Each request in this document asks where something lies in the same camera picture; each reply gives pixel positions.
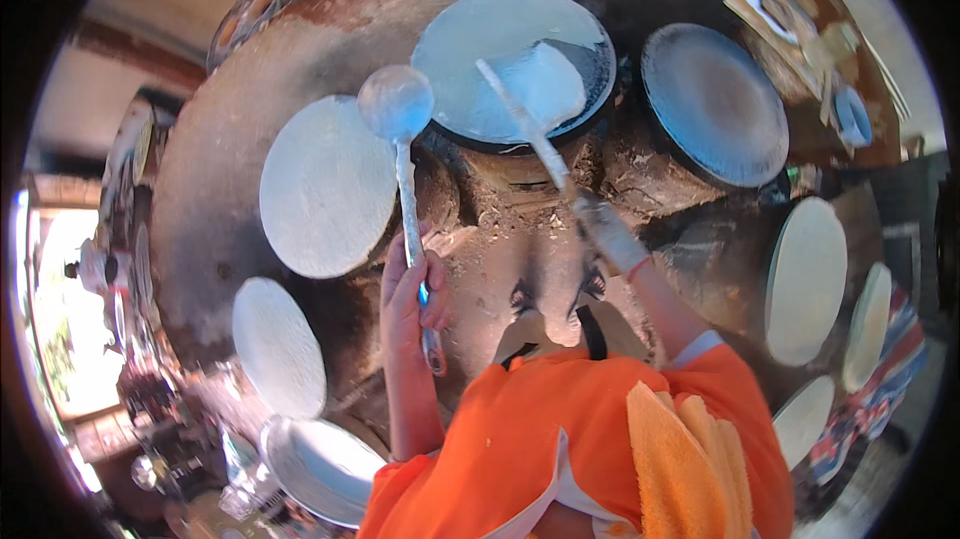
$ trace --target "flatbread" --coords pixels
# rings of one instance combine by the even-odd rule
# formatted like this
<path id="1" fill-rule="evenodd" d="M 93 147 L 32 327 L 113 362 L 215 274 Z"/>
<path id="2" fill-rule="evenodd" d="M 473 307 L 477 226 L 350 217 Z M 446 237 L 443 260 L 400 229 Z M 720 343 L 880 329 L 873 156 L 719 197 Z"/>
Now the flatbread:
<path id="1" fill-rule="evenodd" d="M 800 389 L 774 416 L 774 431 L 787 470 L 807 457 L 827 426 L 836 389 L 830 377 L 817 377 Z"/>
<path id="2" fill-rule="evenodd" d="M 594 15 L 571 0 L 459 0 L 430 22 L 410 60 L 430 79 L 437 100 L 433 119 L 473 140 L 526 143 L 476 61 L 486 60 L 497 69 L 497 60 L 538 41 L 557 48 L 577 68 L 585 93 L 582 112 L 547 137 L 565 133 L 594 115 L 610 96 L 617 76 L 613 43 Z M 508 89 L 516 89 L 504 82 Z"/>
<path id="3" fill-rule="evenodd" d="M 892 292 L 890 269 L 880 262 L 875 263 L 867 275 L 863 293 L 856 300 L 850 321 L 849 343 L 843 362 L 843 384 L 849 393 L 862 389 L 881 362 Z"/>
<path id="4" fill-rule="evenodd" d="M 327 404 L 327 373 L 300 306 L 276 281 L 247 279 L 233 299 L 233 344 L 260 399 L 292 418 L 316 418 Z"/>
<path id="5" fill-rule="evenodd" d="M 360 526 L 374 474 L 386 464 L 370 446 L 326 420 L 274 416 L 260 432 L 260 453 L 287 495 L 347 528 Z"/>
<path id="6" fill-rule="evenodd" d="M 767 348 L 787 366 L 820 353 L 843 300 L 847 240 L 834 208 L 808 197 L 790 212 L 776 241 L 766 296 Z"/>
<path id="7" fill-rule="evenodd" d="M 697 24 L 669 24 L 643 46 L 643 85 L 677 146 L 727 185 L 766 185 L 784 168 L 786 112 L 743 48 Z"/>
<path id="8" fill-rule="evenodd" d="M 367 261 L 394 211 L 395 161 L 355 97 L 325 97 L 290 118 L 260 176 L 260 220 L 280 261 L 313 279 Z"/>

